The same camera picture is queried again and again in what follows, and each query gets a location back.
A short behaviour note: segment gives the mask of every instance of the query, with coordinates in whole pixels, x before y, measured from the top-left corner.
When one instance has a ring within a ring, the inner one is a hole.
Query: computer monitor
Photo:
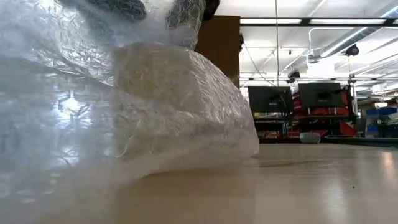
[[[342,108],[343,91],[340,83],[298,84],[302,108]]]
[[[249,86],[249,102],[253,113],[293,112],[289,87]]]

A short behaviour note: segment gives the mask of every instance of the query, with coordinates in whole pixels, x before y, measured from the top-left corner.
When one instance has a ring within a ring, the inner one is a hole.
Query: bubble wrap
[[[0,0],[1,223],[114,223],[91,198],[258,151],[240,91],[189,49],[203,8]]]

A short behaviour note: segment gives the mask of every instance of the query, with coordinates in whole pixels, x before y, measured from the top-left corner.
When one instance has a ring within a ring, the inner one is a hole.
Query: ceiling
[[[398,11],[396,0],[277,0],[278,17],[384,17]],[[276,17],[275,0],[221,0],[218,15]],[[293,69],[301,77],[398,77],[398,29],[381,28],[357,43],[359,55],[339,54],[308,63],[309,53],[333,47],[362,28],[344,27],[241,27],[246,47],[239,55],[241,88],[270,85],[265,80],[248,78],[287,77]],[[357,82],[359,93],[371,93],[379,82]]]

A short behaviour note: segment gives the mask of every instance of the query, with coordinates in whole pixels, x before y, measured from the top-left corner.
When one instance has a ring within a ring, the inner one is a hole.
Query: plastic bag
[[[144,2],[130,19],[110,0],[64,1],[0,0],[2,223],[43,223],[99,189],[258,151],[246,100],[186,48],[202,1]],[[96,217],[87,209],[76,219]]]

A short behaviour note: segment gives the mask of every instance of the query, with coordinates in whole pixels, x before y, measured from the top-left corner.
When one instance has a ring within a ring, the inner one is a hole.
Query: table surface
[[[104,191],[50,220],[396,224],[397,168],[398,151],[393,149],[262,145],[258,155],[239,164],[152,175],[116,193]],[[87,215],[88,208],[95,212]],[[79,212],[88,220],[81,220]]]

